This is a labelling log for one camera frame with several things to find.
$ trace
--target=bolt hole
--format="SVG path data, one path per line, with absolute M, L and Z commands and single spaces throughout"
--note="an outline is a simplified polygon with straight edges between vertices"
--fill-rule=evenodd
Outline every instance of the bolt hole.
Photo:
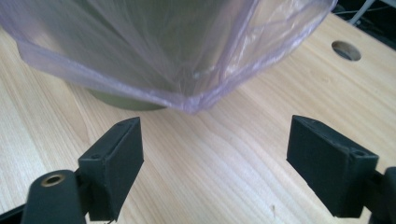
M 366 155 L 365 152 L 358 151 L 358 150 L 355 150 L 355 151 L 353 151 L 352 153 L 355 154 L 356 156 L 365 156 L 365 155 Z
M 52 187 L 64 181 L 64 175 L 50 175 L 41 182 L 43 187 Z
M 355 46 L 348 44 L 344 41 L 332 42 L 332 49 L 342 58 L 352 62 L 356 62 L 361 59 L 361 53 Z
M 99 158 L 100 158 L 99 154 L 91 155 L 91 159 L 99 159 Z

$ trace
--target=wooden surface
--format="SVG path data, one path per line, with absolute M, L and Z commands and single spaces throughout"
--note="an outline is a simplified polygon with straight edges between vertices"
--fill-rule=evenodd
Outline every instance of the wooden surface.
M 361 51 L 350 62 L 334 40 Z M 116 122 L 139 116 L 145 163 L 119 223 L 367 223 L 332 217 L 286 162 L 293 114 L 318 119 L 396 164 L 396 53 L 329 16 L 281 63 L 212 109 L 133 112 L 27 66 L 0 30 L 0 213 L 78 157 Z

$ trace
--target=purple plastic bag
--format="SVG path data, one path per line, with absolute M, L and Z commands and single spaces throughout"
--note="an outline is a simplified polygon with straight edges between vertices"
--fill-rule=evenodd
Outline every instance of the purple plastic bag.
M 2 0 L 25 62 L 195 113 L 295 49 L 335 0 Z

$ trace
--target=black clamp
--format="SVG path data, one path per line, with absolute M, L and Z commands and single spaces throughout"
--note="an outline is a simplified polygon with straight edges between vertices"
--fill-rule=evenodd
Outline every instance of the black clamp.
M 42 175 L 25 205 L 0 216 L 5 223 L 86 223 L 117 220 L 143 164 L 140 119 L 114 125 L 79 159 L 75 171 Z

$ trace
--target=cable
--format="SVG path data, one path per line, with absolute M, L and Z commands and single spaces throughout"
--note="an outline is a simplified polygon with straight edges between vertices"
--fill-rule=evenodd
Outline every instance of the cable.
M 377 7 L 377 8 L 372 8 L 372 9 L 367 9 L 366 12 L 369 11 L 378 11 L 378 10 L 382 10 L 385 8 L 389 8 L 390 6 L 386 6 L 386 7 Z M 343 12 L 335 12 L 334 15 L 344 15 L 344 14 L 350 14 L 350 13 L 357 13 L 358 10 L 353 10 L 353 11 L 343 11 Z

